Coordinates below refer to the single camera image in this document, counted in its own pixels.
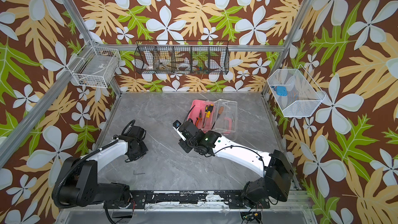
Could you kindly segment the yellow black nut driver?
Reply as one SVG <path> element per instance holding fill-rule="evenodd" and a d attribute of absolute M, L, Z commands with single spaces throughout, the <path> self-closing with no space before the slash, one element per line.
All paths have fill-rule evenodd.
<path fill-rule="evenodd" d="M 206 117 L 205 118 L 209 118 L 211 115 L 211 112 L 213 111 L 214 108 L 214 104 L 210 104 L 206 106 Z"/>

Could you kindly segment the pink plastic tool box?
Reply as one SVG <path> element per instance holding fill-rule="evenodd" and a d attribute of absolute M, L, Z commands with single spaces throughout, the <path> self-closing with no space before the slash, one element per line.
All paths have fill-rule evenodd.
<path fill-rule="evenodd" d="M 206 106 L 214 104 L 213 111 L 209 118 L 206 117 Z M 223 106 L 224 111 L 217 118 L 217 112 L 219 108 Z M 237 138 L 237 121 L 238 121 L 238 103 L 236 101 L 229 101 L 219 99 L 216 101 L 204 101 L 194 100 L 191 105 L 192 110 L 188 115 L 188 119 L 192 120 L 195 124 L 197 117 L 199 116 L 200 110 L 203 112 L 203 122 L 201 130 L 205 133 L 207 131 L 215 131 L 231 141 L 235 141 Z"/>

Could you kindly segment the orange handled pliers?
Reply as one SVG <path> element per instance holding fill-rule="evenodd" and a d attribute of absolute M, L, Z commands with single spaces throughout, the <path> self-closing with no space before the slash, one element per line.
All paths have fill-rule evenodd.
<path fill-rule="evenodd" d="M 195 122 L 195 126 L 198 129 L 201 129 L 202 128 L 202 122 L 203 122 L 203 112 L 202 112 L 202 110 L 200 110 L 199 116 L 197 117 L 197 120 Z"/>

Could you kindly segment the orange handled screwdriver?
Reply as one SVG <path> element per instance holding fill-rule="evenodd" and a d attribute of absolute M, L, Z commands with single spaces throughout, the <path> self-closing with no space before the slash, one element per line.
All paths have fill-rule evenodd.
<path fill-rule="evenodd" d="M 221 106 L 221 107 L 219 108 L 218 112 L 217 112 L 217 118 L 216 118 L 216 120 L 219 119 L 219 117 L 221 116 L 221 114 L 223 113 L 223 111 L 224 111 L 224 107 Z"/>

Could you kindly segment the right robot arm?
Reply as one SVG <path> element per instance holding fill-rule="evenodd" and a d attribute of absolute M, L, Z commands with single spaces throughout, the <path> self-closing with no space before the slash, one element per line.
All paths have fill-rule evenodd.
<path fill-rule="evenodd" d="M 240 164 L 260 176 L 245 184 L 239 199 L 244 206 L 270 207 L 270 198 L 287 202 L 293 168 L 283 152 L 258 151 L 239 145 L 215 131 L 203 132 L 190 121 L 176 120 L 173 128 L 180 136 L 179 145 L 186 152 L 195 151 L 204 157 L 220 157 Z"/>

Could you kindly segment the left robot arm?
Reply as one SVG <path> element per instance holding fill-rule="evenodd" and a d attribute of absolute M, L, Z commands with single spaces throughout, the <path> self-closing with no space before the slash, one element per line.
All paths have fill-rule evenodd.
<path fill-rule="evenodd" d="M 99 183 L 98 172 L 122 156 L 127 156 L 127 162 L 142 158 L 148 151 L 145 136 L 146 130 L 131 122 L 109 144 L 85 156 L 66 159 L 51 195 L 56 207 L 84 207 L 103 202 L 128 206 L 131 198 L 129 186 Z"/>

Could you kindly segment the blue object in basket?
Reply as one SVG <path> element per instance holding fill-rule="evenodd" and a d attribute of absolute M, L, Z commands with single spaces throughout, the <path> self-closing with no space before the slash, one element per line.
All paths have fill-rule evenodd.
<path fill-rule="evenodd" d="M 288 91 L 287 91 L 286 87 L 284 87 L 284 86 L 276 86 L 275 92 L 278 96 L 287 96 L 288 95 Z"/>

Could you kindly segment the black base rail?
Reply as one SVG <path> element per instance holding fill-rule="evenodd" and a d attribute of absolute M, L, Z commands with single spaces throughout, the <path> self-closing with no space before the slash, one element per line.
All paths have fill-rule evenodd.
<path fill-rule="evenodd" d="M 111 202 L 109 209 L 161 209 L 161 208 L 204 208 L 204 209 L 245 209 L 270 208 L 268 198 L 250 202 L 243 197 L 242 190 L 183 190 L 152 191 L 133 190 L 127 204 Z"/>

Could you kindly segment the aluminium frame post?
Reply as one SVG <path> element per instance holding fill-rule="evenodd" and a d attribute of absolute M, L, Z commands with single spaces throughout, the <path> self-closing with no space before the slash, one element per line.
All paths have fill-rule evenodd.
<path fill-rule="evenodd" d="M 86 26 L 85 21 L 83 20 L 81 14 L 78 11 L 78 8 L 77 8 L 77 6 L 76 6 L 76 4 L 74 3 L 73 0 L 62 0 L 62 2 L 63 2 L 64 7 L 66 8 L 66 10 L 69 13 L 69 16 L 70 16 L 71 20 L 75 23 L 78 32 L 83 37 L 84 44 L 82 45 L 82 48 L 85 45 L 100 46 L 100 47 L 109 48 L 106 45 L 102 45 L 99 42 L 97 42 L 94 39 L 94 37 L 90 34 L 90 32 L 88 30 L 88 27 Z M 71 63 L 71 65 L 68 65 L 66 67 L 70 74 L 71 74 L 70 70 L 77 64 L 77 62 L 75 61 L 75 56 L 81 51 L 81 49 L 75 55 L 72 55 L 72 63 Z M 115 91 L 115 94 L 117 96 L 121 95 L 121 90 L 120 90 L 120 87 L 118 86 L 118 84 L 117 84 L 117 82 L 115 80 L 115 77 L 113 77 L 113 79 L 111 80 L 111 82 L 109 84 L 109 87 L 111 87 Z"/>

